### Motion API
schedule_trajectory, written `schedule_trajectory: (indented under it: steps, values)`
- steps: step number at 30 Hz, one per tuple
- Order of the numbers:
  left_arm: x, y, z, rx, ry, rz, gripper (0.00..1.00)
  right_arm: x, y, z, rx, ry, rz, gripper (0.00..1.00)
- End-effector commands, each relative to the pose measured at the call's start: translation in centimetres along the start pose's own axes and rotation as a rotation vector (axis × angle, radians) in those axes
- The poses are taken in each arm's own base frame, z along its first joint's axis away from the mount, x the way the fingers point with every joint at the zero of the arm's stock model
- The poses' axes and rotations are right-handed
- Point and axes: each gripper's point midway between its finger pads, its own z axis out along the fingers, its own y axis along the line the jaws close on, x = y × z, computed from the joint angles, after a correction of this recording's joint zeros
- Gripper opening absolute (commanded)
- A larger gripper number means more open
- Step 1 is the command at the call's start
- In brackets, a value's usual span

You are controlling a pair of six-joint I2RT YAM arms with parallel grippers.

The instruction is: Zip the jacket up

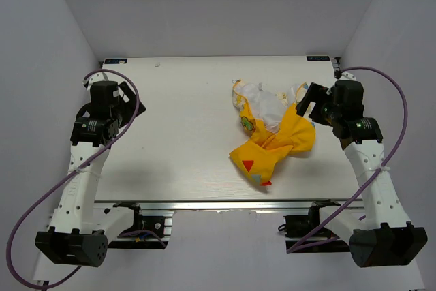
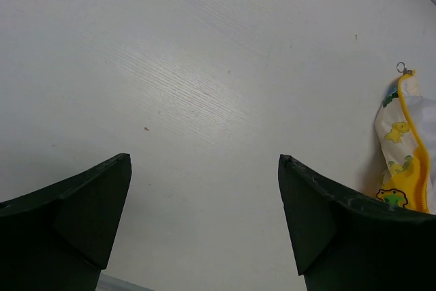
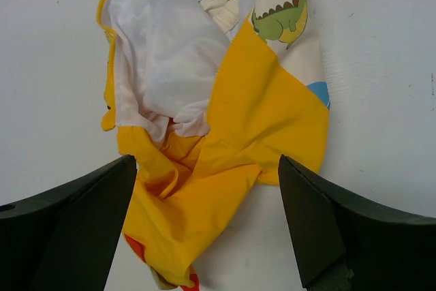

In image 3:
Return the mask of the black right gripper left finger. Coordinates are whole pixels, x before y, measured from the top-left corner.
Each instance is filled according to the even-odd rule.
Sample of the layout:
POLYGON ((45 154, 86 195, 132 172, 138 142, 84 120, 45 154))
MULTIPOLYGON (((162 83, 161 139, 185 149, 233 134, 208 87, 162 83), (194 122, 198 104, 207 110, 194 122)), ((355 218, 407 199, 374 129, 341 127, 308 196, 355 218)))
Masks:
POLYGON ((136 180, 122 156, 1 206, 2 290, 103 290, 136 180))

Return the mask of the yellow cream dinosaur print jacket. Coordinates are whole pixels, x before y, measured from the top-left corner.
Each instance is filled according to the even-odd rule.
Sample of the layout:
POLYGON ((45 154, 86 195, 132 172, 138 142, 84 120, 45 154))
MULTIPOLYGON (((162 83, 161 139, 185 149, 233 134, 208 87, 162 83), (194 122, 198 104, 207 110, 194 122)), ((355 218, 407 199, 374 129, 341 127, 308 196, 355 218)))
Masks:
POLYGON ((279 158, 321 168, 330 97, 308 0, 100 0, 110 45, 102 129, 138 172, 123 236, 160 290, 198 290, 194 261, 279 158))

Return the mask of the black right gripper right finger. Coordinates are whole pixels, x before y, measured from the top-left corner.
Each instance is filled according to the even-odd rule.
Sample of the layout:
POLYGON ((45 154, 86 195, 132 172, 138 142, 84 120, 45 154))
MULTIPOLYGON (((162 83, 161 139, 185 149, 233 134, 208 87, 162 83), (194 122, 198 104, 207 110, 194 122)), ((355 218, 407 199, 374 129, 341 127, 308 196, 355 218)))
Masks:
POLYGON ((434 218, 359 196, 287 156, 278 173, 304 289, 435 289, 434 218))

